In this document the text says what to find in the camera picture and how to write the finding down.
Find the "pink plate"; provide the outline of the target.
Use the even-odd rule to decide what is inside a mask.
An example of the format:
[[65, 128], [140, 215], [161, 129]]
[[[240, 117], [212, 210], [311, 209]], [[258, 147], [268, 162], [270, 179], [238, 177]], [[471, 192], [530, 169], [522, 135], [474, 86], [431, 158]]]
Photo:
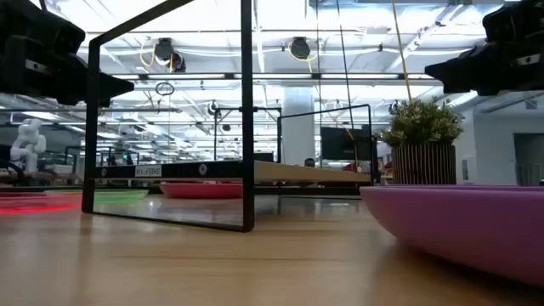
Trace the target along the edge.
[[175, 199], [233, 199], [243, 197], [243, 184], [163, 183], [161, 192]]

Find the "black monitor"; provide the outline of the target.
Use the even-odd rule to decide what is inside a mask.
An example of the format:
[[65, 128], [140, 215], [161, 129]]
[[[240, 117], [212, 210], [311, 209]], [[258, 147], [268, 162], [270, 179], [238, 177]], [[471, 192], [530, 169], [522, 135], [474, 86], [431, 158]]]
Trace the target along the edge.
[[322, 127], [320, 137], [321, 157], [324, 160], [371, 160], [373, 143], [367, 128]]

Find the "green plant in striped pot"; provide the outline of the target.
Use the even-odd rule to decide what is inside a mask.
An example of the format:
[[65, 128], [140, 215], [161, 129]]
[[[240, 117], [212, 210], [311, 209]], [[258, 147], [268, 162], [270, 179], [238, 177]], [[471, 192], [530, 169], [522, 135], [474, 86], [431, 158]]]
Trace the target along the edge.
[[454, 141], [462, 133], [461, 114], [443, 103], [419, 99], [389, 106], [389, 129], [377, 134], [391, 149], [394, 184], [456, 183]]

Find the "wooden shelf black metal frame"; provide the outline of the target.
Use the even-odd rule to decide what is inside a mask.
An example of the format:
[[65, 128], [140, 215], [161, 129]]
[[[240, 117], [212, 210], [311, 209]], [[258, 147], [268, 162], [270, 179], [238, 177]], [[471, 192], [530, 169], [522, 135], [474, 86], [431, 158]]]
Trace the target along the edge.
[[[85, 173], [82, 189], [82, 212], [95, 214], [94, 194], [96, 170], [96, 144], [98, 128], [99, 103], [99, 62], [100, 50], [103, 44], [118, 38], [164, 14], [168, 14], [193, 0], [165, 0], [163, 3], [127, 20], [124, 23], [98, 35], [88, 46], [88, 74], [86, 89], [86, 138], [85, 138]], [[254, 121], [253, 121], [253, 90], [252, 90], [252, 0], [240, 0], [241, 4], [241, 114], [242, 114], [242, 159], [240, 161], [210, 161], [201, 164], [207, 166], [207, 172], [200, 175], [197, 164], [174, 163], [167, 165], [167, 172], [171, 180], [174, 179], [239, 179], [242, 182], [242, 223], [217, 224], [197, 221], [180, 221], [180, 225], [195, 226], [215, 230], [233, 232], [250, 232], [254, 228], [255, 217], [255, 167], [270, 167], [274, 170], [285, 169], [290, 174], [301, 174], [305, 179], [315, 179], [322, 174], [324, 181], [346, 181], [352, 184], [374, 185], [372, 174], [363, 174], [356, 171], [342, 172], [310, 167], [288, 166], [281, 163], [255, 162], [254, 157]]]

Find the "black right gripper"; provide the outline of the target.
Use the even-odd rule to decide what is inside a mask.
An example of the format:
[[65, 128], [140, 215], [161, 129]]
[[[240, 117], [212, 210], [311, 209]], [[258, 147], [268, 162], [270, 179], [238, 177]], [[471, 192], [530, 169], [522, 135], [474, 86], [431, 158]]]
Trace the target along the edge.
[[544, 90], [544, 0], [519, 0], [483, 19], [487, 43], [425, 73], [443, 83], [445, 94]]

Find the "transparent green plate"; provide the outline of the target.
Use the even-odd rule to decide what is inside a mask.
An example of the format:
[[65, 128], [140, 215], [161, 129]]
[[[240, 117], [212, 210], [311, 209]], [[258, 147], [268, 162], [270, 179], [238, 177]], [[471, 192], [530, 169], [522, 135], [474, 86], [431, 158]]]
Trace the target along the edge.
[[[81, 190], [46, 190], [48, 196], [75, 196], [82, 198]], [[148, 190], [96, 190], [94, 200], [96, 203], [139, 201], [148, 195]]]

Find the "white humanoid robot figure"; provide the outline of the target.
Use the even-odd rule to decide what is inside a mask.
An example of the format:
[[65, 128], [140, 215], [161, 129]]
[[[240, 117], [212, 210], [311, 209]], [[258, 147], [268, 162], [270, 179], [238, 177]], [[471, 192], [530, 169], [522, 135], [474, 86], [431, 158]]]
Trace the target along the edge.
[[46, 137], [39, 133], [43, 122], [39, 119], [25, 119], [18, 127], [18, 135], [10, 148], [10, 160], [25, 162], [25, 170], [37, 170], [37, 158], [46, 150]]

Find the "purple plate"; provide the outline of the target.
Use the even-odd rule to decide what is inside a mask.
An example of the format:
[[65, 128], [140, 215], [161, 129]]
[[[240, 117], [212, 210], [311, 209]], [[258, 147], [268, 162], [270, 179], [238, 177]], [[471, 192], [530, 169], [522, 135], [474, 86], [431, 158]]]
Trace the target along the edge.
[[544, 187], [390, 185], [362, 187], [360, 195], [398, 241], [544, 287]]

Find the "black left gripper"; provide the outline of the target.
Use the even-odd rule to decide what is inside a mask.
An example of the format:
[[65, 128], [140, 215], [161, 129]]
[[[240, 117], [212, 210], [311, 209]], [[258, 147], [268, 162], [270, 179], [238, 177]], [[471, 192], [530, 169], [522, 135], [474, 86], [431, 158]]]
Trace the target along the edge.
[[56, 99], [62, 105], [96, 105], [132, 92], [134, 84], [99, 70], [88, 80], [88, 64], [77, 51], [85, 32], [30, 0], [0, 0], [0, 93]]

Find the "black aluminium table frame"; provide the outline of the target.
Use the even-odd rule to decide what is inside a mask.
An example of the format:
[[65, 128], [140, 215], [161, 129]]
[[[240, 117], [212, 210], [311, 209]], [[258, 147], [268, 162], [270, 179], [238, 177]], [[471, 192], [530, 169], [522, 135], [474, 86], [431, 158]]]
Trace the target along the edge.
[[[82, 186], [0, 186], [0, 192], [45, 192], [46, 190], [81, 190]], [[95, 190], [148, 190], [148, 195], [164, 195], [159, 184], [149, 187], [130, 187], [99, 185]], [[333, 186], [272, 186], [258, 184], [253, 188], [255, 196], [358, 196], [359, 189], [354, 185], [333, 185]]]

